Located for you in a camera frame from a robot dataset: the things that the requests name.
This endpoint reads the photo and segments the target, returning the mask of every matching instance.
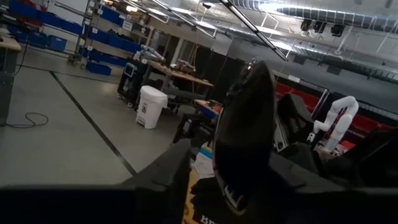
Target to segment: ceiling light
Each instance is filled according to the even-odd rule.
[[[276,12],[278,8],[287,7],[288,5],[274,4],[266,2],[259,5],[259,9],[263,12]]]
[[[189,15],[192,13],[191,11],[189,11],[187,9],[182,9],[182,8],[177,8],[177,7],[173,7],[172,10],[176,11],[176,12],[186,13],[186,14],[189,14]]]
[[[206,27],[206,28],[209,28],[209,29],[217,29],[215,26],[211,25],[211,24],[208,23],[208,22],[196,21],[196,23],[197,23],[198,25],[201,25],[201,26]]]
[[[126,10],[127,10],[127,12],[137,12],[138,8],[132,7],[132,6],[127,6]]]
[[[279,42],[279,41],[272,41],[272,44],[274,44],[276,47],[285,49],[285,50],[292,50],[293,48],[283,42]]]
[[[167,16],[166,14],[164,14],[163,12],[160,12],[157,9],[152,9],[152,8],[148,8],[148,10],[150,10],[151,12],[153,12],[154,14],[160,15],[160,16]]]

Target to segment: table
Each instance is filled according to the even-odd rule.
[[[195,100],[195,103],[198,104],[198,105],[200,105],[200,106],[202,106],[202,107],[204,107],[204,108],[206,108],[206,109],[208,109],[208,110],[210,110],[210,111],[213,112],[215,115],[220,115],[219,112],[217,112],[216,110],[214,110],[213,108],[211,108],[211,107],[208,105],[208,102],[207,102],[206,100]]]
[[[195,82],[195,83],[206,85],[208,87],[213,87],[214,86],[213,84],[211,84],[210,82],[208,82],[206,80],[202,80],[200,78],[193,77],[191,75],[184,74],[184,73],[181,73],[181,72],[173,71],[173,70],[167,68],[166,66],[161,65],[158,62],[154,62],[154,61],[149,60],[148,61],[148,65],[158,69],[159,71],[161,71],[163,73],[165,73],[167,76],[182,78],[182,79],[189,80],[189,81],[192,81],[192,82]]]
[[[0,55],[2,56],[0,61],[0,126],[5,126],[21,46],[6,34],[0,36],[2,37],[2,42],[0,42]]]
[[[167,68],[166,66],[161,65],[159,62],[148,60],[147,64],[148,64],[148,69],[146,71],[143,83],[147,83],[147,81],[149,80],[149,77],[150,77],[150,73],[152,72],[152,68],[156,68],[157,70],[159,70],[159,71],[161,71],[161,72],[166,74],[166,79],[164,80],[163,85],[162,85],[162,89],[161,89],[161,91],[164,92],[165,94],[175,95],[175,96],[179,96],[179,97],[182,97],[182,98],[204,100],[206,98],[208,90],[210,88],[214,87],[213,84],[211,84],[210,82],[208,82],[206,80],[202,80],[200,78],[196,78],[196,77],[193,77],[191,75],[187,75],[187,74],[184,74],[184,73],[181,73],[181,72],[173,71],[173,70]],[[172,77],[181,78],[181,79],[184,79],[184,80],[191,81],[193,83],[198,83],[200,85],[206,86],[205,94],[204,95],[200,95],[200,94],[196,94],[196,93],[189,92],[189,91],[182,91],[182,90],[177,90],[177,89],[174,89],[174,88],[169,88],[170,79]]]

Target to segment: red panel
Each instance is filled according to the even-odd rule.
[[[293,88],[291,88],[291,87],[289,87],[287,85],[283,85],[283,84],[277,83],[276,93],[280,97],[284,96],[286,93],[290,93],[292,90],[293,90]]]
[[[392,127],[390,127],[390,126],[388,126],[388,125],[385,125],[385,124],[380,124],[379,129],[380,129],[381,131],[390,131],[390,130],[392,129]]]
[[[347,150],[350,150],[355,146],[354,143],[351,143],[349,141],[343,141],[341,145],[344,146]]]
[[[365,116],[357,114],[353,119],[353,125],[360,131],[370,133],[379,126],[379,123]]]

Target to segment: electrical cable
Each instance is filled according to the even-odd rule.
[[[29,115],[37,115],[37,116],[41,116],[43,118],[45,118],[45,122],[43,123],[36,123],[35,121],[33,121]],[[49,122],[49,117],[47,117],[44,114],[41,113],[36,113],[36,112],[28,112],[25,114],[25,118],[31,122],[31,124],[7,124],[7,126],[11,127],[11,128],[20,128],[20,129],[27,129],[27,128],[34,128],[34,127],[39,127],[39,126],[44,126]]]
[[[23,54],[23,56],[22,56],[21,65],[19,66],[18,71],[14,74],[14,76],[16,76],[16,75],[20,72],[22,66],[24,66],[24,60],[25,60],[25,56],[26,56],[26,52],[27,52],[27,45],[28,45],[28,42],[29,42],[29,35],[28,35],[27,38],[26,38],[25,51],[24,51],[24,54]],[[39,124],[36,123],[35,121],[33,121],[33,120],[29,117],[30,114],[31,114],[31,115],[41,116],[41,117],[45,118],[45,122],[44,122],[44,123],[39,123]],[[48,117],[48,116],[46,116],[46,115],[44,115],[44,114],[41,114],[41,113],[36,113],[36,112],[27,112],[27,113],[25,114],[25,118],[26,118],[28,121],[30,121],[31,124],[7,124],[7,123],[6,123],[6,125],[9,126],[10,128],[28,129],[28,128],[35,128],[35,127],[39,127],[39,126],[44,126],[44,125],[46,125],[46,124],[49,122],[49,117]]]
[[[22,56],[21,65],[19,66],[18,71],[15,73],[14,76],[18,75],[19,71],[21,70],[22,66],[24,65],[24,60],[25,60],[25,55],[26,55],[26,52],[27,52],[27,43],[28,43],[28,42],[29,42],[29,35],[28,35],[27,38],[26,38],[25,51],[24,51],[24,54],[23,54],[23,56]]]

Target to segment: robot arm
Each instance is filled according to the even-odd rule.
[[[353,96],[347,96],[342,99],[336,100],[331,105],[331,108],[326,116],[324,122],[315,121],[313,124],[313,131],[308,136],[308,140],[312,142],[315,138],[315,135],[319,133],[319,131],[327,132],[331,128],[331,125],[335,122],[339,112],[341,109],[347,108],[344,115],[339,119],[336,124],[335,130],[330,136],[325,148],[332,152],[336,145],[339,143],[341,138],[344,136],[344,133],[349,128],[354,116],[358,112],[358,102],[355,100]]]
[[[145,46],[144,44],[141,45],[141,49],[145,51],[145,53],[151,57],[155,57],[159,59],[160,61],[164,61],[165,58],[161,56],[159,53],[156,52],[155,49],[152,47]]]

